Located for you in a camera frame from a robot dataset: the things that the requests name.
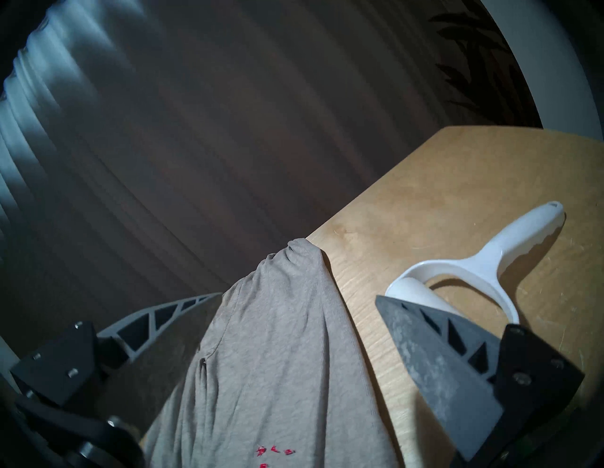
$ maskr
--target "white wall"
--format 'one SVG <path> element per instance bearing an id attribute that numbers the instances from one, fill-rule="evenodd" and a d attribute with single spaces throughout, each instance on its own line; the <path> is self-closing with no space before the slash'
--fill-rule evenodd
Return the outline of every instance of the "white wall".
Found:
<path id="1" fill-rule="evenodd" d="M 566 30 L 541 0 L 482 0 L 524 74 L 543 127 L 603 140 L 591 88 Z"/>

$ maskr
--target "light wood surface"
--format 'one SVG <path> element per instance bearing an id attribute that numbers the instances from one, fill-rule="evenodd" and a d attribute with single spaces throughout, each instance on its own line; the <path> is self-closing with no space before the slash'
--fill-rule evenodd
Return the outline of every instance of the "light wood surface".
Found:
<path id="1" fill-rule="evenodd" d="M 453 447 L 406 373 L 375 296 L 418 261 L 476 253 L 551 200 L 564 205 L 564 226 L 500 281 L 525 324 L 585 372 L 584 403 L 604 358 L 604 144 L 539 129 L 448 127 L 308 237 L 329 259 L 407 468 L 448 466 Z M 501 336 L 506 317 L 493 302 L 455 279 L 430 284 Z"/>

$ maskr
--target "leaf pattern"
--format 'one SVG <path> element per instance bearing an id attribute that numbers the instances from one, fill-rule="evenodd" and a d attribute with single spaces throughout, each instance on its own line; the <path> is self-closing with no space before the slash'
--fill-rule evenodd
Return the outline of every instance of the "leaf pattern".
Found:
<path id="1" fill-rule="evenodd" d="M 429 19 L 433 23 L 448 24 L 437 30 L 437 34 L 455 41 L 466 58 L 470 73 L 467 79 L 452 66 L 436 64 L 446 76 L 445 82 L 467 99 L 467 102 L 448 102 L 495 124 L 541 127 L 541 119 L 520 71 L 510 65 L 509 79 L 504 77 L 505 72 L 498 66 L 495 67 L 496 71 L 489 71 L 493 70 L 493 66 L 487 66 L 485 53 L 489 60 L 496 60 L 492 51 L 512 54 L 497 24 L 477 0 L 461 1 L 467 8 L 467 13 L 443 13 Z M 480 30 L 496 34 L 501 43 Z M 509 89 L 510 85 L 506 87 L 504 82 L 511 82 L 513 89 Z"/>

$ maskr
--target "gray fabric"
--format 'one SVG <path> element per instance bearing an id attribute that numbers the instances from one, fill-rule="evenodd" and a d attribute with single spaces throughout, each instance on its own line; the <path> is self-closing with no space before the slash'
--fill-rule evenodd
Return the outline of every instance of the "gray fabric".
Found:
<path id="1" fill-rule="evenodd" d="M 225 293 L 144 451 L 152 467 L 396 465 L 317 247 L 291 241 Z"/>

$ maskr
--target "patterned curtain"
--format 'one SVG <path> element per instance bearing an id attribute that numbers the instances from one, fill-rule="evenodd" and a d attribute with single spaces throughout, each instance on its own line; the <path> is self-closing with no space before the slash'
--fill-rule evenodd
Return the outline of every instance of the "patterned curtain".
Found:
<path id="1" fill-rule="evenodd" d="M 0 100 L 15 352 L 226 290 L 443 126 L 488 123 L 448 103 L 435 64 L 465 61 L 428 21 L 443 3 L 378 3 L 52 6 Z"/>

